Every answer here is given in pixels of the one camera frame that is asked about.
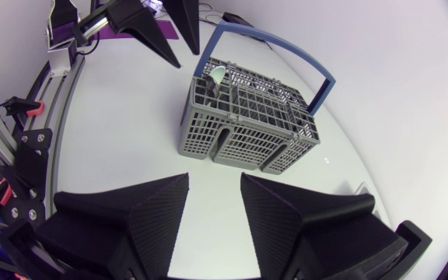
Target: basket grid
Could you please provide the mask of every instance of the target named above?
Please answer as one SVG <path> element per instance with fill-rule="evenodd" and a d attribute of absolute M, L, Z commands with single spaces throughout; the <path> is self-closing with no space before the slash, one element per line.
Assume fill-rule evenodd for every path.
<path fill-rule="evenodd" d="M 249 87 L 221 82 L 219 96 L 207 94 L 207 81 L 195 78 L 194 102 L 238 114 L 286 131 L 319 140 L 314 119 L 302 107 L 283 103 L 278 97 Z"/>
<path fill-rule="evenodd" d="M 279 158 L 267 166 L 267 169 L 282 172 L 290 167 L 297 159 L 305 155 L 312 148 L 312 145 L 302 142 L 292 142 L 289 149 L 286 150 Z"/>
<path fill-rule="evenodd" d="M 301 107 L 307 108 L 307 103 L 298 90 L 284 85 L 276 79 L 270 79 L 256 72 L 241 68 L 230 62 L 209 58 L 203 69 L 203 74 L 208 75 L 210 71 L 217 66 L 226 67 L 226 75 L 224 80 L 230 84 L 235 86 L 249 86 L 269 95 L 277 96 L 285 103 L 295 103 Z"/>
<path fill-rule="evenodd" d="M 217 156 L 261 165 L 284 141 L 281 136 L 240 126 Z"/>

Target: bolt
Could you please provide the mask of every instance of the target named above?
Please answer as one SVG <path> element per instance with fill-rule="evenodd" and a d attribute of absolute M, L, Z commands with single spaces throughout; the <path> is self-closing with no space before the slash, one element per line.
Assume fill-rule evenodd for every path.
<path fill-rule="evenodd" d="M 17 209 L 17 208 L 13 208 L 12 209 L 12 217 L 13 218 L 16 218 L 16 217 L 18 217 L 19 216 L 19 209 Z"/>
<path fill-rule="evenodd" d="M 30 209 L 29 218 L 33 221 L 35 221 L 37 219 L 37 213 L 36 213 L 36 211 L 34 211 L 34 209 Z"/>
<path fill-rule="evenodd" d="M 34 189 L 30 189 L 29 194 L 31 198 L 36 198 L 37 196 L 37 192 Z"/>

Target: black plastic mount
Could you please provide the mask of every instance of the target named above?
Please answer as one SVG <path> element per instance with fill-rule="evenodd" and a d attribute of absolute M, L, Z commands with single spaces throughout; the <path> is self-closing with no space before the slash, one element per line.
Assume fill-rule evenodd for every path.
<path fill-rule="evenodd" d="M 10 225 L 24 218 L 33 227 L 45 220 L 45 195 L 47 150 L 53 133 L 45 128 L 21 131 L 15 135 L 17 149 L 13 166 L 0 165 L 0 216 Z"/>
<path fill-rule="evenodd" d="M 398 279 L 431 243 L 409 221 L 392 232 L 372 214 L 370 194 L 322 194 L 245 173 L 241 192 L 263 279 Z"/>
<path fill-rule="evenodd" d="M 19 220 L 0 243 L 30 278 L 164 279 L 188 190 L 181 174 L 99 194 L 61 192 L 42 226 Z"/>
<path fill-rule="evenodd" d="M 198 0 L 166 0 L 163 5 L 191 52 L 199 54 Z M 172 66 L 180 68 L 180 63 L 156 23 L 152 11 L 143 7 L 139 0 L 113 0 L 89 14 L 73 28 L 77 44 L 86 45 L 88 40 L 84 33 L 105 18 L 116 34 L 132 35 Z"/>
<path fill-rule="evenodd" d="M 164 0 L 163 7 L 176 23 L 193 54 L 200 54 L 198 0 Z"/>
<path fill-rule="evenodd" d="M 104 18 L 107 18 L 116 34 L 132 35 L 172 66 L 180 68 L 179 61 L 153 18 L 153 14 L 148 8 L 143 7 L 139 0 L 113 0 L 91 13 L 74 26 L 72 32 L 77 44 L 81 46 L 87 44 L 83 34 Z"/>
<path fill-rule="evenodd" d="M 6 116 L 13 117 L 13 120 L 20 131 L 23 130 L 23 124 L 19 119 L 19 115 L 24 114 L 29 110 L 39 109 L 40 106 L 41 104 L 38 102 L 25 100 L 16 96 L 0 104 L 0 107 L 4 107 L 6 109 Z"/>

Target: white background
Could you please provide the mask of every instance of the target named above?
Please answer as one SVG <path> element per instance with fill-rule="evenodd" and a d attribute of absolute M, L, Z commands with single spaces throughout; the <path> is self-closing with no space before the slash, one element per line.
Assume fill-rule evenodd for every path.
<path fill-rule="evenodd" d="M 210 3 L 297 44 L 337 79 L 325 104 L 392 226 L 409 219 L 433 238 L 408 278 L 436 278 L 448 261 L 448 1 Z M 305 62 L 279 54 L 313 88 L 320 84 Z"/>

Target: cable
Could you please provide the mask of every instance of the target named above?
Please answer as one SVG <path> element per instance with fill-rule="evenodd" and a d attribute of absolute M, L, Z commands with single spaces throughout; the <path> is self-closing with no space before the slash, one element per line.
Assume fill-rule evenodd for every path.
<path fill-rule="evenodd" d="M 198 4 L 198 5 L 207 5 L 210 9 L 209 10 L 203 10 L 203 11 L 199 11 L 199 12 L 210 12 L 210 11 L 213 11 L 213 9 L 214 8 L 212 8 L 211 6 L 210 6 L 210 4 L 207 4 L 207 3 L 200 3 L 200 4 Z"/>
<path fill-rule="evenodd" d="M 84 56 L 86 56 L 86 55 L 88 55 L 88 54 L 92 54 L 92 53 L 94 52 L 94 50 L 96 50 L 96 48 L 98 47 L 99 44 L 100 44 L 100 34 L 97 33 L 97 34 L 96 34 L 96 44 L 94 45 L 93 49 L 91 49 L 91 51 L 88 51 L 88 52 L 86 52 L 86 53 L 84 53 L 84 52 L 77 52 L 77 53 L 75 54 L 75 57 L 77 58 L 78 55 L 84 55 Z"/>

